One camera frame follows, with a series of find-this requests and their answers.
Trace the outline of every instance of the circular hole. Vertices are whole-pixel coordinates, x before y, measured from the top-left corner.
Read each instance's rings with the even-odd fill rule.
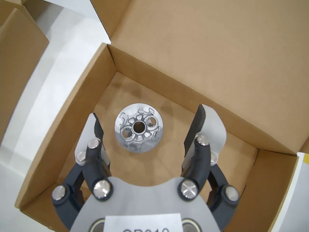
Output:
[[[144,132],[145,128],[146,128],[146,125],[142,121],[137,121],[133,125],[133,130],[138,134]]]
[[[123,135],[123,137],[124,138],[129,138],[129,137],[131,137],[132,136],[132,130],[131,129],[129,129],[129,128],[125,128],[124,130],[123,130],[123,132],[122,132],[122,135]]]
[[[146,121],[148,127],[154,127],[156,125],[156,121],[154,117],[149,117]]]

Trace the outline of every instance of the round metal cap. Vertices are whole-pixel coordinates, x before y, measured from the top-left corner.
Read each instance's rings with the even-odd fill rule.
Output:
[[[89,141],[88,148],[89,149],[95,149],[96,147],[98,147],[99,144],[100,144],[100,141],[98,139],[94,138],[94,139]]]
[[[52,198],[56,201],[61,200],[65,196],[65,187],[57,186],[52,192]]]
[[[81,151],[80,153],[77,154],[76,156],[77,161],[83,162],[86,159],[86,152]]]
[[[209,145],[209,140],[208,140],[208,137],[207,137],[207,136],[198,136],[198,137],[197,137],[197,142],[198,142],[200,145],[203,145],[203,146]]]
[[[238,191],[233,186],[227,186],[225,189],[225,195],[231,201],[237,201],[239,198]]]
[[[182,220],[183,232],[201,232],[200,226],[191,219]]]
[[[217,163],[217,156],[211,152],[211,167]]]
[[[197,187],[191,180],[184,180],[181,183],[180,191],[188,199],[194,199],[197,196]]]
[[[93,193],[97,198],[105,198],[111,190],[111,185],[106,180],[98,181],[94,188]]]
[[[91,225],[89,232],[102,232],[104,230],[104,222],[105,222],[105,219],[99,219],[95,221]]]

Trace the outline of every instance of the metal disc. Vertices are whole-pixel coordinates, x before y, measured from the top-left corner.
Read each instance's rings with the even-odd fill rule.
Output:
[[[115,121],[118,142],[131,152],[142,153],[153,149],[163,135],[163,121],[157,110],[147,104],[125,107]]]

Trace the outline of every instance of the screw head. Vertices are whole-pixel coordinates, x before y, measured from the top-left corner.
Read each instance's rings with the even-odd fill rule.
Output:
[[[60,185],[57,186],[52,192],[52,198],[56,201],[61,200],[65,196],[65,187]]]
[[[86,159],[86,152],[81,151],[80,153],[78,153],[76,159],[78,162],[83,162]]]
[[[200,226],[191,219],[182,220],[183,232],[201,232]]]
[[[197,187],[191,180],[184,180],[181,183],[180,191],[187,199],[194,199],[197,196]]]
[[[93,188],[94,195],[99,199],[105,198],[110,191],[111,191],[111,185],[106,180],[98,181]]]
[[[100,141],[98,139],[94,138],[94,139],[92,139],[88,142],[88,148],[89,149],[95,149],[96,147],[99,146],[99,144],[100,144]]]
[[[238,191],[233,186],[227,186],[225,189],[225,195],[231,201],[237,201],[239,198]]]
[[[209,140],[207,136],[198,136],[197,137],[197,142],[202,145],[202,146],[207,146],[209,145]]]
[[[211,167],[213,167],[217,163],[217,156],[211,152]]]

